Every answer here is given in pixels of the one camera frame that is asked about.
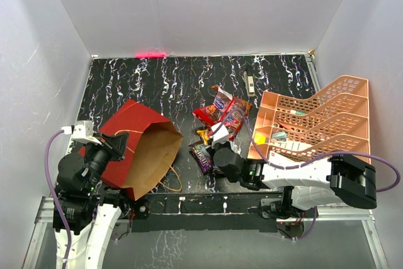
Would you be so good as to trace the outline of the red brown paper bag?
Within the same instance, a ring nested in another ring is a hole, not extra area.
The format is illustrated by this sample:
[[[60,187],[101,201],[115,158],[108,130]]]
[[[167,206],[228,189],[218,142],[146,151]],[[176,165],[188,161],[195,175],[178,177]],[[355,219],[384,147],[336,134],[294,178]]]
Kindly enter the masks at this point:
[[[126,101],[100,132],[128,133],[125,159],[109,162],[101,181],[126,189],[133,200],[139,200],[162,181],[183,141],[170,119],[134,100]]]

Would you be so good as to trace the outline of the brown candy packet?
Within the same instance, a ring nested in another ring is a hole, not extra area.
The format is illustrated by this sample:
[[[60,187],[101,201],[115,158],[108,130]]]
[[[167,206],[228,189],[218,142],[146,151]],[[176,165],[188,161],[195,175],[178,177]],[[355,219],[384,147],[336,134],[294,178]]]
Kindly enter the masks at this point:
[[[202,141],[192,143],[189,146],[189,152],[196,160],[201,172],[205,175],[213,169],[213,161],[210,155],[210,147]]]

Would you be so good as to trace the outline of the red cookie snack bag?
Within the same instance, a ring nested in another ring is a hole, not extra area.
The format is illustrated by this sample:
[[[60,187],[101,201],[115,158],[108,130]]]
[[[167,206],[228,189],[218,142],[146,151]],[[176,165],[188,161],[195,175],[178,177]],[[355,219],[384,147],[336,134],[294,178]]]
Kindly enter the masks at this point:
[[[218,85],[214,85],[212,88],[216,92],[213,103],[193,110],[192,114],[206,127],[212,128],[213,125],[221,122],[226,114],[237,109],[237,111],[232,113],[224,122],[224,126],[229,132],[229,139],[234,140],[244,123],[240,111],[247,117],[252,104],[226,92]]]

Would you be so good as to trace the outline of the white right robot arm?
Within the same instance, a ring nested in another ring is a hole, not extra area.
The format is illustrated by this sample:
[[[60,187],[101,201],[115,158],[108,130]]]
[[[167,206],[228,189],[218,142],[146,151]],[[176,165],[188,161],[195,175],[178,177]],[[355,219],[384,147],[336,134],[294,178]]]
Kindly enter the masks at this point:
[[[375,168],[347,152],[297,163],[277,152],[270,152],[267,161],[244,159],[230,147],[216,144],[212,161],[231,183],[249,190],[282,191],[280,200],[261,203],[262,212],[270,217],[287,219],[339,202],[358,209],[377,207]]]

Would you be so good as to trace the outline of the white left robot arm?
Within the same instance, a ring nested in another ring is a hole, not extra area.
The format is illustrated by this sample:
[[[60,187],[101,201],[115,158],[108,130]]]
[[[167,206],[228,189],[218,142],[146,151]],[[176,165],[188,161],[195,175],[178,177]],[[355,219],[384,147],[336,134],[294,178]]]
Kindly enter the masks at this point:
[[[51,188],[57,268],[102,268],[117,221],[133,219],[123,190],[96,189],[107,165],[124,160],[128,138],[128,132],[85,135],[84,153],[72,152],[59,161]]]

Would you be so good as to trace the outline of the pale green snack packet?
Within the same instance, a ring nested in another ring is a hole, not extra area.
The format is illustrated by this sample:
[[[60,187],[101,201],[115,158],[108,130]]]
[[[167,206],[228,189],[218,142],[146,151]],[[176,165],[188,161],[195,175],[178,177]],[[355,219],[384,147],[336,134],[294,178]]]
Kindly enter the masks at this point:
[[[240,156],[242,155],[241,148],[236,143],[230,141],[230,148],[234,153],[236,153]]]

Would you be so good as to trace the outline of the orange candy wrapper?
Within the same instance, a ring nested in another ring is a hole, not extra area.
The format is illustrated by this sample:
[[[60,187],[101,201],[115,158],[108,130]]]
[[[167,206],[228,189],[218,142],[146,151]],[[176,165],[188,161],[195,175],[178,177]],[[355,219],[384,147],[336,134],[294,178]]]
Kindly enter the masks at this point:
[[[196,133],[199,135],[200,139],[203,141],[205,146],[211,144],[210,129],[205,127],[197,128]]]

